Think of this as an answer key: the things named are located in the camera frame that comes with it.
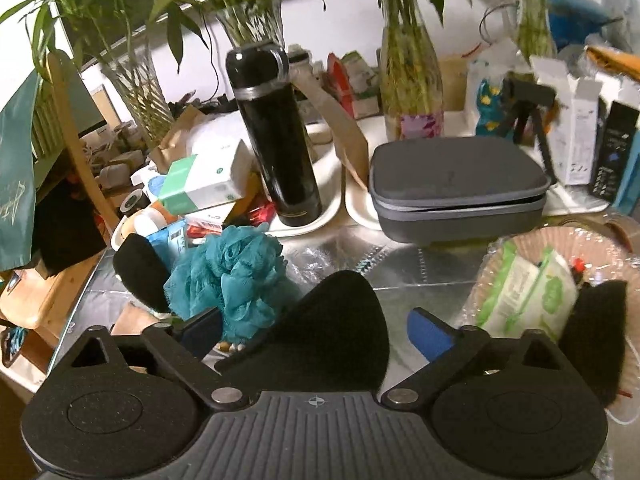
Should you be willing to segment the teal mesh bath loofah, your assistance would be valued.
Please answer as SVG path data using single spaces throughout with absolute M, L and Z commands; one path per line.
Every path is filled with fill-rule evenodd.
M 302 296 L 268 226 L 229 226 L 186 250 L 171 270 L 164 293 L 183 320 L 210 308 L 222 314 L 223 341 L 246 344 L 276 324 Z

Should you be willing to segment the black foam pad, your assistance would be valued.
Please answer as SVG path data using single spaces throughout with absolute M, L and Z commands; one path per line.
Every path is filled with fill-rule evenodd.
M 340 271 L 217 370 L 225 385 L 250 398 L 262 391 L 376 391 L 389 358 L 378 296 L 361 274 Z

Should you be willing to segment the wet wipes pack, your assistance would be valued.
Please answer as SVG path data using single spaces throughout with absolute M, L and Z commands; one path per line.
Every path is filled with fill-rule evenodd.
M 572 271 L 555 249 L 545 247 L 533 262 L 509 240 L 475 324 L 494 337 L 518 338 L 526 330 L 541 330 L 559 341 L 577 297 Z

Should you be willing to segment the black slim foam piece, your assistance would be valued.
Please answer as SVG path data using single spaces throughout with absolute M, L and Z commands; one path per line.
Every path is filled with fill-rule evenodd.
M 142 304 L 156 312 L 170 311 L 164 292 L 169 271 L 145 237 L 128 235 L 114 255 L 113 266 L 128 292 Z

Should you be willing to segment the black foam in basket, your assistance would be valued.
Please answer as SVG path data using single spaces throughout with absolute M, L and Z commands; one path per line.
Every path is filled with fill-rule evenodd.
M 604 408 L 616 400 L 625 359 L 627 283 L 585 284 L 559 347 Z

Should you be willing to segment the wooden chair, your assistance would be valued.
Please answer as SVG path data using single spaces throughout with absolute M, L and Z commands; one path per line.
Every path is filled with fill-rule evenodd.
M 39 136 L 51 130 L 60 143 L 34 167 L 32 262 L 16 269 L 16 284 L 1 294 L 2 330 L 16 325 L 26 332 L 17 355 L 1 371 L 29 392 L 43 383 L 70 310 L 118 222 L 80 138 L 104 126 L 103 116 L 66 53 L 49 54 L 47 72 L 32 132 Z

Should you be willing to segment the grey zip hard case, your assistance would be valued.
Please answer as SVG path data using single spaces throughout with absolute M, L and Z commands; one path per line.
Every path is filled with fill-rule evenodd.
M 530 231 L 551 185 L 531 157 L 495 136 L 385 143 L 370 163 L 369 193 L 382 231 L 413 245 Z

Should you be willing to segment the green white box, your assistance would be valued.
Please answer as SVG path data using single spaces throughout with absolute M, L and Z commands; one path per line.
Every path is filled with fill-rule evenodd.
M 190 214 L 245 196 L 253 156 L 242 140 L 175 160 L 158 200 L 174 214 Z

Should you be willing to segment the pink woven basket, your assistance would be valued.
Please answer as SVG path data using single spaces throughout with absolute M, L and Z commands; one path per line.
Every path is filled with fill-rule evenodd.
M 502 263 L 502 246 L 513 242 L 521 255 L 538 262 L 550 246 L 568 263 L 578 294 L 582 286 L 597 286 L 605 281 L 627 283 L 625 359 L 620 390 L 605 411 L 614 422 L 630 425 L 639 417 L 639 260 L 624 248 L 596 232 L 571 226 L 548 226 L 521 235 L 498 240 L 490 245 L 469 298 L 458 318 L 461 325 L 475 325 L 480 302 L 488 295 L 492 279 Z

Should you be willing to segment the white open carton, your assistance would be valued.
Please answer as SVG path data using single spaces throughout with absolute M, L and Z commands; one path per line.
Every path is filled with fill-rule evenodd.
M 532 55 L 529 63 L 538 84 L 556 93 L 558 114 L 547 134 L 556 178 L 562 185 L 587 185 L 597 144 L 602 82 L 570 76 L 566 64 L 555 58 Z

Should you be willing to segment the glass vase with bamboo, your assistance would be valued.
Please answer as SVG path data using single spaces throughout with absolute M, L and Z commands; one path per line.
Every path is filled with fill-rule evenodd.
M 444 130 L 442 73 L 418 0 L 380 0 L 378 57 L 387 139 L 437 138 Z

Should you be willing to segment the small black tripod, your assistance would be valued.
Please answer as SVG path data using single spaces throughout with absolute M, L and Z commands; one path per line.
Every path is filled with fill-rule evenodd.
M 553 170 L 552 157 L 542 123 L 542 110 L 551 108 L 555 101 L 555 91 L 548 86 L 509 76 L 503 79 L 501 103 L 504 110 L 503 121 L 498 125 L 496 135 L 505 138 L 513 131 L 513 142 L 520 144 L 526 125 L 531 122 L 535 140 L 544 164 L 544 172 L 550 183 L 558 183 Z

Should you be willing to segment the left glass vase bamboo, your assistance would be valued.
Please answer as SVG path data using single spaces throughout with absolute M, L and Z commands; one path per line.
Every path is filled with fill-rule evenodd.
M 154 150 L 175 122 L 158 82 L 151 50 L 143 46 L 101 66 L 141 131 L 145 144 Z

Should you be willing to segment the black product box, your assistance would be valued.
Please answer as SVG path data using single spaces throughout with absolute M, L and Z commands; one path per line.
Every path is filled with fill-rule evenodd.
M 590 194 L 599 200 L 608 203 L 615 200 L 637 132 L 638 118 L 639 111 L 636 108 L 618 101 L 612 102 L 589 187 Z

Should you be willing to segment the black thermos bottle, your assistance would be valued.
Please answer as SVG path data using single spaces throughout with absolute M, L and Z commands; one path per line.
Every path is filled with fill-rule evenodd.
M 322 205 L 285 50 L 272 41 L 244 44 L 228 52 L 226 70 L 278 217 L 306 226 Z

